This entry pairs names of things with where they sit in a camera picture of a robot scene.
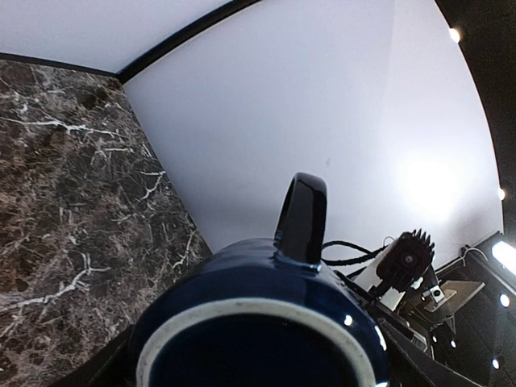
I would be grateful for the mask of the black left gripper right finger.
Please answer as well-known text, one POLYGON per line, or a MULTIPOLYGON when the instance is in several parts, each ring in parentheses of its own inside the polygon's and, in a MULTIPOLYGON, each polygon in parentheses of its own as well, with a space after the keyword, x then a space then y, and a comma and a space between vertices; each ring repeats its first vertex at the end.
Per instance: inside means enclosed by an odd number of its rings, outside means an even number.
POLYGON ((380 318, 377 323, 387 343, 390 386, 479 386, 431 359, 384 318, 380 318))

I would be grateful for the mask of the navy blue cup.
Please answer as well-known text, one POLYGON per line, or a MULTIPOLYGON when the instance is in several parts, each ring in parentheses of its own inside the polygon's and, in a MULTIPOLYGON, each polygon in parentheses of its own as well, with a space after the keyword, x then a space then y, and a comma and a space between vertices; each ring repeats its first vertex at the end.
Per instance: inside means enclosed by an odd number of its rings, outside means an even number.
POLYGON ((136 386, 386 386, 380 328, 322 260, 325 182, 297 173, 271 238, 216 252, 127 344, 136 386))

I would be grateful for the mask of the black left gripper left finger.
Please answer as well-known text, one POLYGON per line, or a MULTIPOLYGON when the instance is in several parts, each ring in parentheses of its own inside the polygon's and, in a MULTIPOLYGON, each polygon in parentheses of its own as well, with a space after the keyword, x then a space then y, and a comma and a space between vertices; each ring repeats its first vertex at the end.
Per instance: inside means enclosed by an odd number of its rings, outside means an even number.
POLYGON ((130 325, 83 365, 51 384, 51 387, 127 386, 127 344, 130 325))

